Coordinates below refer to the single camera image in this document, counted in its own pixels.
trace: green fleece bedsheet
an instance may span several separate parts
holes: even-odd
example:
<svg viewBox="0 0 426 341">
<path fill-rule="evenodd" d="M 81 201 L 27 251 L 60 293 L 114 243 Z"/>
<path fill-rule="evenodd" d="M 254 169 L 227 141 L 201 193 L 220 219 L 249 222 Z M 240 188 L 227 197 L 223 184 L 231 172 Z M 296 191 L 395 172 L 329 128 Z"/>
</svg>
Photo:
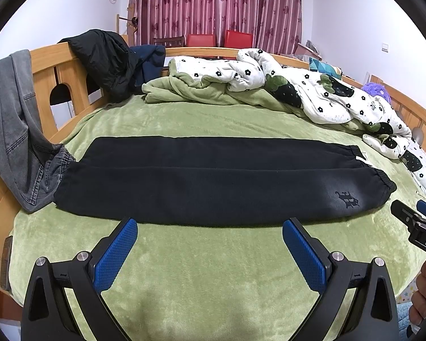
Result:
<svg viewBox="0 0 426 341">
<path fill-rule="evenodd" d="M 144 135 L 292 137 L 357 144 L 398 190 L 385 206 L 368 214 L 309 224 L 307 231 L 350 260 L 383 257 L 396 295 L 426 259 L 408 243 L 405 226 L 390 213 L 394 199 L 415 206 L 419 195 L 414 181 L 401 162 L 384 158 L 360 137 L 250 105 L 146 104 L 141 97 L 132 97 L 87 116 L 66 146 L 79 160 L 96 137 Z M 14 222 L 9 270 L 16 300 L 24 301 L 38 257 L 44 255 L 52 262 L 71 259 L 81 250 L 91 250 L 116 224 L 72 215 L 53 203 L 30 215 L 20 212 Z M 84 337 L 94 340 L 72 291 L 68 297 Z M 137 242 L 103 298 L 133 340 L 283 341 L 307 315 L 317 293 L 306 285 L 280 227 L 139 224 Z M 350 304 L 351 298 L 349 291 L 344 304 Z M 339 330 L 346 311 L 343 306 L 328 340 Z"/>
</svg>

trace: bed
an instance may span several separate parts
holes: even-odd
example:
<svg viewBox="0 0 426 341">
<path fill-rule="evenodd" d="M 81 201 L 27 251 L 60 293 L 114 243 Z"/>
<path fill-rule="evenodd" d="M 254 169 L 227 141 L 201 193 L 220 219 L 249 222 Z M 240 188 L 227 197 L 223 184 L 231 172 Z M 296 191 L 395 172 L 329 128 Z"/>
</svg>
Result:
<svg viewBox="0 0 426 341">
<path fill-rule="evenodd" d="M 167 56 L 231 57 L 237 52 L 176 47 L 167 49 Z M 407 242 L 405 226 L 389 210 L 394 199 L 414 207 L 420 197 L 416 184 L 401 162 L 384 158 L 357 136 L 250 105 L 146 104 L 140 96 L 108 105 L 106 93 L 90 104 L 86 71 L 67 43 L 42 47 L 31 56 L 43 132 L 53 143 L 64 142 L 76 159 L 100 136 L 292 137 L 357 144 L 396 182 L 398 190 L 379 209 L 352 219 L 308 224 L 307 231 L 329 250 L 341 250 L 348 259 L 369 262 L 383 257 L 396 295 L 426 259 L 426 254 Z M 295 59 L 273 57 L 282 65 L 308 68 L 307 63 Z M 59 83 L 68 86 L 75 112 L 60 130 L 49 105 L 50 92 L 57 84 L 53 68 Z M 361 87 L 350 78 L 343 77 L 343 81 Z M 376 77 L 373 81 L 383 83 Z M 385 86 L 395 108 L 407 114 L 408 124 L 423 129 L 426 150 L 426 110 Z M 3 243 L 12 231 L 9 281 L 14 299 L 21 304 L 24 301 L 39 256 L 50 261 L 71 259 L 81 250 L 92 249 L 116 224 L 72 215 L 55 204 L 26 214 L 0 178 L 0 269 Z M 329 340 L 339 330 L 352 295 L 348 293 Z M 92 340 L 73 293 L 68 297 L 84 337 Z M 303 280 L 282 241 L 280 227 L 212 229 L 140 224 L 137 243 L 103 298 L 132 339 L 283 340 L 296 330 L 317 294 Z"/>
</svg>

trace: human hand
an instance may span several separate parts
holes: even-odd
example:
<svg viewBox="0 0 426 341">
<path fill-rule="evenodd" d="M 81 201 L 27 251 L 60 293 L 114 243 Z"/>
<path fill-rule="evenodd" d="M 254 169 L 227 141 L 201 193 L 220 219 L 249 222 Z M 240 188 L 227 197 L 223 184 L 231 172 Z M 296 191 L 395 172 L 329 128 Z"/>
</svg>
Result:
<svg viewBox="0 0 426 341">
<path fill-rule="evenodd" d="M 409 310 L 409 319 L 412 324 L 419 326 L 426 319 L 426 261 L 421 267 L 421 274 L 416 281 L 418 291 L 412 295 L 412 307 Z"/>
</svg>

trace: teal geometric pillow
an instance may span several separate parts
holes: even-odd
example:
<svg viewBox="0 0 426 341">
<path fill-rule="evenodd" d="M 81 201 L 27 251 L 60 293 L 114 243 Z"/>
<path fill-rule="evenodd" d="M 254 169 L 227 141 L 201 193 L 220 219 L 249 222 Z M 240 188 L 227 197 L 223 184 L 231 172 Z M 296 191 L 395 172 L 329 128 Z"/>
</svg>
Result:
<svg viewBox="0 0 426 341">
<path fill-rule="evenodd" d="M 314 58 L 309 58 L 309 70 L 311 72 L 329 74 L 330 76 L 335 77 L 337 79 L 343 78 L 340 68 L 337 68 L 336 70 L 330 64 L 322 63 L 321 61 L 318 61 L 317 59 L 314 59 Z"/>
</svg>

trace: floral curtain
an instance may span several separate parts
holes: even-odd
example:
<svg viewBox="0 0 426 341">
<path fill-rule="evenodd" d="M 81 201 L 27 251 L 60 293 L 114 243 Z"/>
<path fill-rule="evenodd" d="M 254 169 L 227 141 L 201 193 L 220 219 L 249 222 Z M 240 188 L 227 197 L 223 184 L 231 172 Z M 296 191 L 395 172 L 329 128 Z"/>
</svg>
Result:
<svg viewBox="0 0 426 341">
<path fill-rule="evenodd" d="M 301 0 L 260 0 L 257 47 L 294 53 L 301 39 Z"/>
<path fill-rule="evenodd" d="M 281 54 L 295 52 L 301 38 L 301 0 L 130 0 L 130 7 L 139 18 L 136 45 L 192 33 L 215 34 L 223 46 L 232 29 L 253 34 L 254 47 Z"/>
<path fill-rule="evenodd" d="M 136 45 L 153 38 L 214 33 L 214 0 L 130 0 L 139 17 Z"/>
<path fill-rule="evenodd" d="M 256 42 L 258 0 L 216 0 L 216 42 L 224 45 L 227 29 L 251 33 Z"/>
</svg>

